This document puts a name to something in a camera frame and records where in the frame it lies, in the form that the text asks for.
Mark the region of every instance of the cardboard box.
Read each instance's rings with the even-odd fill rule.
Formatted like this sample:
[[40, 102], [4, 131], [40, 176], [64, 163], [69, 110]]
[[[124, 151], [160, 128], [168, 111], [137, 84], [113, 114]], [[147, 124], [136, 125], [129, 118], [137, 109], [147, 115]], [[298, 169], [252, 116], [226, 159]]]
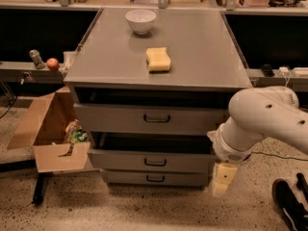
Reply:
[[91, 169], [89, 142], [75, 143], [71, 156], [59, 157], [70, 147], [64, 137], [68, 123], [77, 118], [73, 104], [68, 87], [36, 98], [15, 130], [8, 149], [32, 147], [38, 172]]

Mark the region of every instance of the black cable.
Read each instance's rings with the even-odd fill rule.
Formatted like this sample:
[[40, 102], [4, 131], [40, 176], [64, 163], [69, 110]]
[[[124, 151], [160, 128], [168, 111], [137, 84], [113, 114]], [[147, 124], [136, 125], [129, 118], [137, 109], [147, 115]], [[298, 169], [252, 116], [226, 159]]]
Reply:
[[300, 159], [300, 158], [294, 158], [294, 157], [282, 157], [279, 155], [275, 155], [275, 154], [268, 154], [268, 153], [264, 153], [264, 152], [252, 152], [251, 154], [260, 154], [260, 155], [265, 155], [265, 156], [269, 156], [269, 157], [276, 157], [276, 158], [280, 158], [280, 159], [285, 159], [285, 160], [298, 160], [298, 161], [308, 161], [308, 159]]
[[11, 107], [14, 105], [14, 103], [16, 102], [17, 100], [17, 97], [15, 98], [15, 100], [12, 102], [12, 104], [10, 105], [10, 107], [8, 108], [8, 110], [6, 112], [4, 112], [1, 116], [0, 116], [0, 119], [2, 119], [7, 113], [8, 111], [11, 109]]

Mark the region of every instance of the floor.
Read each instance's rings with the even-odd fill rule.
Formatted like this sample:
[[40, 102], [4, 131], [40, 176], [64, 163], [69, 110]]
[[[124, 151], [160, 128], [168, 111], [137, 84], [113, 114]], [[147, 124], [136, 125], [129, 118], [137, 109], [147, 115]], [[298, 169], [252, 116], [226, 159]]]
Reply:
[[[18, 97], [0, 119], [0, 163], [33, 159], [31, 148], [7, 150], [33, 97]], [[0, 115], [7, 109], [0, 97]], [[253, 147], [283, 157], [308, 159], [287, 144], [266, 139]], [[47, 178], [43, 202], [33, 205], [35, 168], [0, 173], [1, 230], [288, 230], [271, 198], [271, 185], [285, 178], [299, 201], [295, 175], [308, 177], [308, 162], [252, 154], [222, 197], [211, 188], [111, 186], [99, 171]]]

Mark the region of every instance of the drawer handle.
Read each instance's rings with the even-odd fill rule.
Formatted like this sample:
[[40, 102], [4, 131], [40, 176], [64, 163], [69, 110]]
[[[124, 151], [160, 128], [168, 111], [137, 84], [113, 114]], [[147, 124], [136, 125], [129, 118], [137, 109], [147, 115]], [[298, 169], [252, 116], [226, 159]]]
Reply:
[[148, 182], [164, 182], [165, 181], [165, 176], [163, 175], [161, 179], [159, 179], [158, 177], [155, 178], [150, 178], [150, 176], [146, 175], [146, 180]]
[[158, 162], [158, 163], [149, 163], [147, 162], [147, 159], [144, 158], [144, 164], [147, 165], [147, 166], [153, 166], [153, 167], [164, 167], [166, 164], [167, 164], [167, 160], [164, 159], [163, 162]]
[[157, 122], [157, 123], [167, 123], [170, 122], [170, 115], [167, 115], [165, 118], [158, 119], [158, 118], [151, 118], [148, 117], [147, 115], [143, 115], [143, 120], [146, 122]]

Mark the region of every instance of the bowl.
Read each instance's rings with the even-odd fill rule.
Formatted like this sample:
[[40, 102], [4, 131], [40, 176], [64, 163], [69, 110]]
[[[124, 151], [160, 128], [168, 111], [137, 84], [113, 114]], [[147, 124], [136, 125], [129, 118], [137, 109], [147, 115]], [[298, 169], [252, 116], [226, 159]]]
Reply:
[[125, 17], [135, 34], [145, 35], [152, 29], [156, 14], [149, 10], [133, 10]]

